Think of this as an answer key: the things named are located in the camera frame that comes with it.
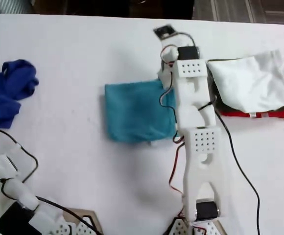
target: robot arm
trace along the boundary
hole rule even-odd
[[[184,136],[186,169],[183,204],[189,223],[213,220],[224,212],[224,184],[219,154],[220,128],[216,126],[207,82],[207,67],[198,48],[187,45],[170,25],[154,30],[160,38],[164,61],[159,78],[164,88],[175,89],[177,130]],[[200,197],[202,187],[213,195]]]
[[[63,219],[62,211],[40,203],[19,175],[8,156],[0,155],[0,234],[49,234]]]

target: black plastic part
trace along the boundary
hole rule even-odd
[[[153,31],[160,40],[164,40],[166,38],[177,35],[176,30],[170,24],[156,28]]]
[[[178,60],[196,60],[199,59],[199,51],[197,47],[178,47]]]
[[[218,217],[217,205],[215,202],[196,203],[196,221],[210,220]]]
[[[18,202],[15,202],[0,218],[0,234],[41,235],[39,231],[29,224],[33,216],[34,211],[22,208]]]

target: electrical cable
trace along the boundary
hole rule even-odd
[[[15,144],[19,144],[19,143],[18,143],[10,134],[8,134],[7,132],[5,132],[5,131],[3,131],[3,130],[0,130],[0,133],[3,133],[3,134],[5,134],[6,136],[8,136],[8,137],[12,140],[12,142],[14,142]],[[30,154],[28,151],[26,151],[25,148],[23,148],[22,146],[21,146],[21,150],[22,150],[23,152],[25,152],[28,156],[30,156],[31,158],[33,158],[33,160],[34,160],[35,163],[36,163],[36,167],[35,167],[35,168],[25,177],[25,179],[22,181],[22,183],[24,183],[24,182],[37,170],[37,168],[39,167],[39,163],[38,163],[38,160],[36,159],[36,157],[34,157],[32,154]],[[1,186],[1,189],[0,189],[0,190],[1,190],[2,194],[3,194],[5,197],[7,197],[7,198],[9,198],[9,199],[11,199],[11,200],[16,200],[15,198],[13,198],[13,197],[9,196],[8,194],[6,194],[5,191],[4,191],[4,186],[5,186],[6,182],[7,182],[8,180],[10,180],[10,179],[13,179],[13,178],[0,179],[0,182],[2,183],[2,186]],[[45,203],[48,203],[48,204],[50,204],[50,205],[52,205],[52,206],[54,206],[54,207],[57,207],[57,208],[59,208],[59,209],[65,211],[65,212],[67,212],[68,214],[72,215],[73,217],[75,217],[76,219],[78,219],[80,222],[82,222],[83,224],[85,224],[86,226],[88,226],[90,229],[92,229],[97,235],[103,235],[103,234],[100,233],[97,229],[95,229],[92,225],[90,225],[88,222],[86,222],[84,219],[82,219],[80,216],[78,216],[77,214],[75,214],[75,213],[72,212],[71,210],[69,210],[69,209],[67,209],[67,208],[65,208],[65,207],[63,207],[63,206],[61,206],[61,205],[59,205],[59,204],[56,204],[56,203],[54,203],[54,202],[51,202],[51,201],[49,201],[49,200],[47,200],[47,199],[45,199],[45,198],[43,198],[43,197],[37,196],[37,198],[38,198],[40,201],[43,201],[43,202],[45,202]]]
[[[4,191],[5,183],[6,183],[8,180],[11,180],[11,179],[13,179],[13,178],[0,179],[0,182],[2,183],[2,186],[1,186],[0,190],[1,190],[2,194],[3,194],[5,197],[7,197],[7,198],[9,198],[9,199],[11,199],[11,200],[16,200],[16,198],[13,198],[13,197],[9,196],[9,195],[8,195],[7,193],[5,193],[5,191]],[[80,222],[84,223],[86,226],[88,226],[88,227],[89,227],[90,229],[92,229],[94,232],[96,232],[97,235],[102,235],[102,233],[100,233],[100,232],[99,232],[98,230],[96,230],[92,225],[90,225],[88,222],[86,222],[84,219],[82,219],[80,216],[78,216],[76,213],[72,212],[71,210],[69,210],[69,209],[67,209],[67,208],[65,208],[65,207],[63,207],[63,206],[61,206],[61,205],[59,205],[59,204],[57,204],[57,203],[54,203],[54,202],[52,202],[52,201],[49,201],[49,200],[47,200],[47,199],[45,199],[45,198],[43,198],[43,197],[36,196],[36,198],[37,198],[38,200],[42,201],[42,202],[48,203],[48,204],[50,204],[51,206],[57,207],[57,208],[59,208],[59,209],[65,211],[65,212],[67,212],[68,214],[70,214],[70,215],[72,215],[73,217],[75,217],[76,219],[78,219]]]
[[[198,109],[198,111],[201,111],[202,109],[206,108],[207,106],[214,104],[216,102],[216,99],[217,99],[217,97],[215,96],[215,98],[213,100],[211,100],[207,104],[203,105],[201,108]]]
[[[204,235],[206,235],[207,233],[207,230],[202,228],[202,227],[197,227],[197,226],[193,226],[195,229],[200,229],[200,230],[203,230],[204,231]]]
[[[49,201],[43,197],[39,197],[36,196],[37,199],[39,199],[42,202],[45,202],[51,206],[57,207],[65,212],[67,212],[68,214],[72,215],[73,217],[75,217],[77,220],[79,220],[81,223],[85,224],[87,227],[89,227],[90,229],[92,229],[97,235],[103,235],[101,232],[99,232],[96,228],[94,228],[92,225],[90,225],[87,221],[85,221],[84,219],[82,219],[79,215],[77,215],[76,213],[74,213],[73,211],[67,209],[66,207],[63,207],[57,203],[54,203],[52,201]]]
[[[163,97],[164,97],[165,95],[167,95],[167,94],[172,90],[172,80],[173,80],[173,78],[172,78],[172,72],[170,72],[170,75],[171,75],[170,86],[169,86],[169,88],[168,88],[163,94],[161,94],[160,99],[159,99],[159,102],[160,102],[160,105],[161,105],[162,107],[164,107],[164,108],[170,108],[170,109],[173,110],[173,114],[174,114],[174,117],[175,117],[175,122],[177,123],[177,116],[176,116],[175,108],[172,107],[172,106],[169,106],[169,105],[163,105]]]
[[[3,133],[4,135],[8,136],[12,142],[14,142],[15,144],[19,144],[10,134],[8,134],[7,132],[3,131],[3,130],[0,130],[0,133]],[[19,144],[20,147],[21,147],[21,150],[28,156],[30,156],[34,161],[35,161],[35,167],[34,169],[22,180],[22,183],[26,182],[30,177],[31,175],[39,168],[39,162],[38,160],[36,159],[35,156],[33,156],[31,153],[29,153],[24,147],[22,147],[21,144]]]
[[[258,199],[258,206],[257,206],[257,213],[256,213],[256,225],[257,225],[257,231],[258,231],[258,235],[260,235],[260,223],[259,223],[259,220],[260,220],[260,196],[258,194],[258,192],[256,191],[255,187],[253,186],[253,184],[251,183],[251,181],[248,179],[248,177],[245,175],[244,171],[242,170],[238,160],[237,160],[237,157],[236,157],[236,153],[235,153],[235,149],[234,149],[234,145],[233,145],[233,142],[232,142],[232,137],[231,137],[231,134],[230,134],[230,131],[227,127],[227,125],[225,124],[224,120],[221,118],[220,114],[218,113],[217,110],[215,110],[215,114],[217,115],[218,119],[220,120],[221,124],[224,126],[227,134],[228,134],[228,138],[229,138],[229,142],[230,142],[230,147],[231,147],[231,151],[232,151],[232,154],[234,156],[234,159],[235,159],[235,162],[239,168],[239,170],[241,171],[242,175],[244,176],[244,178],[246,179],[246,181],[249,183],[249,185],[251,186],[251,188],[253,189],[257,199]]]
[[[175,175],[175,171],[176,171],[176,167],[177,167],[177,162],[178,162],[178,156],[179,156],[179,150],[180,150],[180,148],[181,148],[182,146],[184,146],[184,145],[185,145],[185,143],[183,142],[181,145],[179,145],[179,146],[177,147],[176,156],[175,156],[175,161],[174,161],[173,168],[172,168],[172,172],[171,172],[171,175],[170,175],[170,178],[169,178],[169,181],[168,181],[169,187],[171,187],[173,190],[175,190],[175,191],[181,193],[181,195],[183,195],[183,193],[182,193],[179,189],[177,189],[177,188],[175,188],[174,186],[172,186],[172,185],[171,185],[171,181],[172,181],[172,179],[173,179],[173,176]]]
[[[176,134],[173,136],[172,141],[174,143],[181,143],[185,139],[185,137],[181,136],[178,140],[176,140],[177,135],[178,135],[178,131],[176,130]]]
[[[175,44],[168,44],[168,45],[164,46],[163,49],[161,50],[160,57],[161,57],[161,60],[162,60],[165,64],[167,64],[167,65],[169,65],[169,66],[172,66],[173,63],[175,63],[178,59],[176,59],[176,60],[174,60],[174,61],[169,61],[169,62],[166,62],[166,61],[163,59],[163,52],[164,52],[164,50],[166,50],[168,47],[175,47],[175,48],[178,48]]]

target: blue cloth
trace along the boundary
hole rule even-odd
[[[31,96],[39,84],[36,69],[26,60],[5,62],[0,72],[0,128],[10,128],[19,113],[20,100]]]
[[[129,143],[173,137],[174,113],[159,104],[164,91],[160,80],[105,85],[108,136]],[[173,90],[163,97],[163,105],[176,107]]]

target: white 3d-printed bracket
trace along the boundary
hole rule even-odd
[[[205,61],[178,60],[171,71],[177,97],[177,129],[185,137],[186,147],[185,216],[187,221],[195,222],[196,203],[202,201],[214,201],[223,216],[226,197],[219,154],[220,129],[216,126],[212,105],[198,110],[210,102]],[[203,183],[209,183],[213,198],[198,198]]]
[[[198,227],[205,229],[206,235],[225,235],[225,233],[219,230],[213,222],[200,223],[198,224]],[[194,234],[204,235],[205,231],[200,228],[194,228]],[[169,232],[169,235],[193,235],[192,229],[193,227],[190,226],[188,228],[182,219],[176,219]]]

